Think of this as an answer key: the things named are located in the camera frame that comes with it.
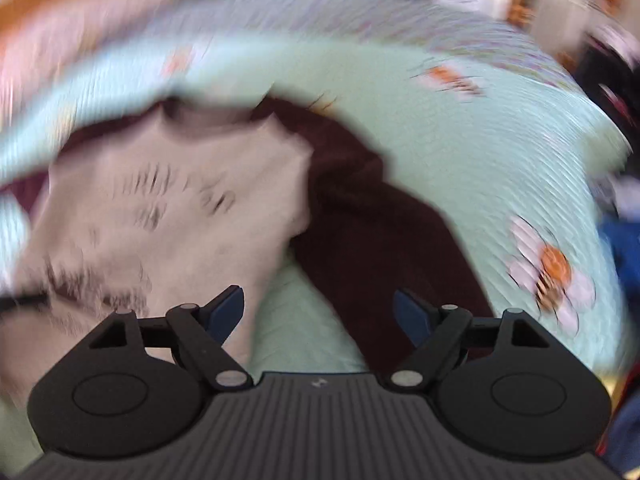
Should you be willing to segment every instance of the orange object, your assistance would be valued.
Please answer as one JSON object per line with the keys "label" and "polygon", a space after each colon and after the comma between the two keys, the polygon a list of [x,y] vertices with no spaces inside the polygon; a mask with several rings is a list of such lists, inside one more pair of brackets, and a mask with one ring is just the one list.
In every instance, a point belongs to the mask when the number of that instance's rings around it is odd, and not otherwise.
{"label": "orange object", "polygon": [[540,261],[543,269],[551,278],[564,286],[569,285],[571,282],[571,266],[560,249],[545,245],[540,255]]}
{"label": "orange object", "polygon": [[459,81],[461,78],[460,74],[457,74],[453,70],[445,67],[445,66],[435,66],[427,71],[427,74],[439,79],[443,83],[451,84]]}

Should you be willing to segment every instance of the clothing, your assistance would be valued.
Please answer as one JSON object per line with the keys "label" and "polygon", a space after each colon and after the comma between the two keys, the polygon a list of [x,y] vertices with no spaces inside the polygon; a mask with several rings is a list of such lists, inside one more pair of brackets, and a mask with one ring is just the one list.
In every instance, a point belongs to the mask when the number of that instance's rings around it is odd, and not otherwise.
{"label": "clothing", "polygon": [[592,33],[600,43],[617,53],[624,62],[634,69],[640,59],[640,42],[618,23],[606,23]]}
{"label": "clothing", "polygon": [[589,184],[591,194],[604,211],[623,221],[640,221],[640,180],[627,175],[606,175]]}
{"label": "clothing", "polygon": [[[162,110],[167,120],[173,121],[176,126],[190,126],[191,128],[198,126],[224,126],[239,121],[247,121],[252,112],[251,109],[247,108],[213,107],[209,108],[207,114],[203,116],[199,110],[190,108],[187,103],[179,98],[169,97],[164,102],[153,104],[141,114],[101,121],[74,131],[60,149],[58,160],[64,159],[67,155],[85,148],[88,144],[91,145],[92,142],[103,137],[126,137],[133,132],[130,128],[158,112],[158,110]],[[194,130],[175,129],[174,134],[189,136],[194,135]],[[0,194],[7,192],[12,194],[25,212],[31,215],[34,204],[48,180],[49,169],[41,168],[4,186],[0,186]]]}
{"label": "clothing", "polygon": [[[209,110],[197,113],[175,98],[155,107],[176,120],[176,110],[185,106],[207,121]],[[126,134],[128,126],[144,120],[153,109],[139,117],[82,128],[72,134],[65,150],[69,153],[80,144],[85,149],[87,139]],[[292,238],[292,252],[312,284],[333,305],[372,370],[389,372],[413,351],[392,315],[392,297],[398,288],[408,288],[435,305],[453,303],[476,316],[492,316],[442,217],[386,184],[377,153],[340,122],[285,100],[265,98],[249,110],[248,121],[264,121],[273,114],[287,132],[313,150],[306,174],[310,220],[306,230]],[[24,184],[24,180],[15,182],[11,188],[25,189]]]}
{"label": "clothing", "polygon": [[600,233],[610,243],[626,306],[640,330],[640,223],[607,219]]}
{"label": "clothing", "polygon": [[640,363],[626,378],[620,403],[598,452],[620,476],[640,467]]}
{"label": "clothing", "polygon": [[620,46],[616,48],[615,42],[608,44],[604,41],[603,38],[590,38],[573,76],[587,97],[598,105],[628,140],[632,153],[627,159],[625,171],[638,175],[640,68],[636,66],[634,69],[636,52],[626,52]]}
{"label": "clothing", "polygon": [[66,338],[56,338],[60,349],[30,344],[34,322],[21,323],[22,312],[5,320],[0,372],[14,396],[38,379],[24,368],[52,366],[114,309],[164,316],[229,284],[242,286],[245,301],[225,349],[241,364],[250,357],[260,300],[289,239],[306,227],[309,146],[275,118],[187,139],[157,110],[132,129],[49,171],[12,287],[54,291],[45,322]]}

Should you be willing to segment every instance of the ribbed gray surface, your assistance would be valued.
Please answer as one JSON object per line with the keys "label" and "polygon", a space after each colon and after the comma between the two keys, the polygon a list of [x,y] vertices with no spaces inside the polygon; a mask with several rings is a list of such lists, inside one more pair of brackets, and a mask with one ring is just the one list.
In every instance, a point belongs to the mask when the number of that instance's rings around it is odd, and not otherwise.
{"label": "ribbed gray surface", "polygon": [[162,450],[119,462],[49,454],[20,480],[612,480],[596,457],[516,464],[450,436],[418,396],[368,374],[267,375],[250,392],[218,396],[203,419]]}

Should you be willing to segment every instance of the bed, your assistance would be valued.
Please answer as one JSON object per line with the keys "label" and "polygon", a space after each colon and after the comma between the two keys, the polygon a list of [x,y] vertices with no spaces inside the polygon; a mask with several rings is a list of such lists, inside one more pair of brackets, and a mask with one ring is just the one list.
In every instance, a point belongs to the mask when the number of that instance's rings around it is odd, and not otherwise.
{"label": "bed", "polygon": [[[176,52],[190,65],[167,73]],[[477,95],[434,83],[434,68],[471,81]],[[632,335],[586,175],[622,165],[628,145],[553,59],[481,16],[402,0],[179,0],[111,34],[29,100],[0,137],[0,183],[51,160],[73,127],[169,91],[252,103],[274,84],[335,100],[332,113],[386,154],[389,178],[446,213],[496,315],[524,308],[593,370],[621,366]],[[522,259],[521,220],[594,285],[575,333],[540,314],[510,272]],[[3,272],[27,237],[16,203],[0,198]],[[364,370],[288,256],[258,313],[249,368]],[[0,470],[17,472],[39,452],[24,411],[2,404]]]}

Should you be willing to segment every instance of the white wall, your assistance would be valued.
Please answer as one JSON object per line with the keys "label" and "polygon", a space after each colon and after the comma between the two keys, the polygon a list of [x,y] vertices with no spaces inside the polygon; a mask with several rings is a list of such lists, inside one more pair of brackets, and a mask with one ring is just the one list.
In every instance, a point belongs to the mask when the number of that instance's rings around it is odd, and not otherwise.
{"label": "white wall", "polygon": [[531,35],[542,50],[556,54],[578,47],[591,19],[588,0],[539,0]]}

